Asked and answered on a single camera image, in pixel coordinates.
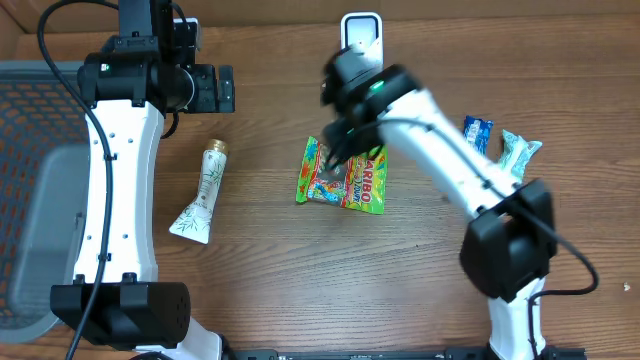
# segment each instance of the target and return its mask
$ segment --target candy bag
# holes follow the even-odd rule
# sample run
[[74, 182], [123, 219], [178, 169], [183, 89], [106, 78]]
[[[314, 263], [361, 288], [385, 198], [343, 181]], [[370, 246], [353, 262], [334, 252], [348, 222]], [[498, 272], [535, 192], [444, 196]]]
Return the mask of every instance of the candy bag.
[[487, 153], [487, 146], [489, 145], [489, 135], [491, 135], [491, 128], [493, 127], [493, 121], [482, 120], [467, 115], [464, 119], [464, 138], [482, 155]]
[[526, 141], [522, 136], [512, 134], [507, 130], [502, 130], [504, 138], [504, 152], [500, 156], [500, 168], [511, 171], [513, 176], [524, 178], [524, 169], [531, 160], [533, 154], [542, 147], [540, 141]]
[[329, 148], [309, 137], [298, 178], [296, 202], [326, 202], [371, 214], [384, 212], [387, 148], [375, 160], [354, 156], [334, 170], [325, 169]]

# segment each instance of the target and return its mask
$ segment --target gray mesh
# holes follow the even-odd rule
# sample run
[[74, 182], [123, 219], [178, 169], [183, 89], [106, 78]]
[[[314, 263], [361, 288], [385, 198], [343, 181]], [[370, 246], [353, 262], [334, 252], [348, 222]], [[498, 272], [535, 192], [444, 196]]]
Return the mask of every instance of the gray mesh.
[[[59, 64], [74, 86], [79, 65]], [[0, 63], [0, 342], [56, 322], [49, 289], [68, 283], [77, 257], [87, 138], [82, 109], [44, 62]]]

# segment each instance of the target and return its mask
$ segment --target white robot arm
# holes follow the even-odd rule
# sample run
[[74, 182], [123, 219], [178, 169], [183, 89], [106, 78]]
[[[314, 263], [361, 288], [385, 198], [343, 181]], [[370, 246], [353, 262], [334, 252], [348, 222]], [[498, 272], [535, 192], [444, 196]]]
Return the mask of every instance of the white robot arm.
[[[119, 4], [120, 33], [78, 71], [80, 91], [60, 75], [44, 44], [44, 25], [56, 9], [97, 0], [53, 4], [38, 26], [47, 64], [87, 113], [91, 147], [84, 239], [72, 285], [51, 288], [50, 307], [80, 336], [117, 350], [141, 349], [180, 359], [214, 359], [222, 339], [191, 319], [183, 283], [157, 282], [151, 216], [156, 151], [175, 130], [178, 112], [234, 112], [233, 70], [196, 64], [200, 27], [170, 0]], [[173, 20], [173, 11], [180, 20]], [[164, 118], [174, 123], [161, 136]]]
[[[415, 160], [469, 224], [460, 258], [471, 281], [489, 297], [491, 351], [503, 360], [533, 359], [533, 341], [538, 356], [546, 345], [540, 307], [533, 308], [530, 333], [528, 299], [542, 290], [556, 246], [513, 210], [525, 207], [552, 227], [551, 198], [542, 183], [521, 186], [475, 151], [403, 68], [380, 71], [347, 49], [325, 74], [323, 101], [338, 114], [324, 130], [332, 148], [328, 166], [382, 144]], [[504, 214], [513, 218], [506, 221]]]
[[[434, 130], [394, 122], [397, 119], [416, 119], [433, 126]], [[509, 196], [514, 192], [513, 184], [518, 180], [469, 146], [460, 130], [442, 114], [428, 90], [414, 90], [394, 101], [379, 121], [387, 121], [378, 127], [384, 143], [415, 160], [418, 168], [431, 176], [434, 185], [447, 194], [449, 201], [463, 211], [467, 221], [477, 218], [479, 209], [493, 208], [503, 198], [484, 185], [485, 181], [476, 175], [459, 152], [483, 173], [484, 179], [492, 182], [500, 194]], [[543, 285], [544, 278], [532, 280], [510, 302], [489, 298], [492, 323], [489, 345], [499, 359], [534, 358], [529, 342], [527, 299], [542, 290]], [[534, 308], [534, 329], [537, 350], [541, 353], [545, 340], [540, 333], [539, 306]]]

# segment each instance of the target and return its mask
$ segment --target white bottle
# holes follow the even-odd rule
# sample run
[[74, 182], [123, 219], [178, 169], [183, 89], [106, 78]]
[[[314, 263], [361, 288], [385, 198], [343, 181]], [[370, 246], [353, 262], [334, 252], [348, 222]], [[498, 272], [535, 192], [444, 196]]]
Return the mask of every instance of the white bottle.
[[209, 243], [213, 207], [218, 198], [227, 153], [228, 146], [224, 141], [214, 139], [207, 143], [207, 150], [202, 154], [198, 196], [173, 222], [169, 232], [203, 244]]

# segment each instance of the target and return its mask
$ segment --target gold cap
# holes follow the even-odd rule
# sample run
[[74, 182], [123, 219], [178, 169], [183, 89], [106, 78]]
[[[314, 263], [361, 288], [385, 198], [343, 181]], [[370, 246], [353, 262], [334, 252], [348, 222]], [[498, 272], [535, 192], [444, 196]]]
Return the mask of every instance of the gold cap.
[[222, 140], [211, 139], [207, 143], [207, 150], [219, 151], [225, 155], [229, 154], [229, 145]]

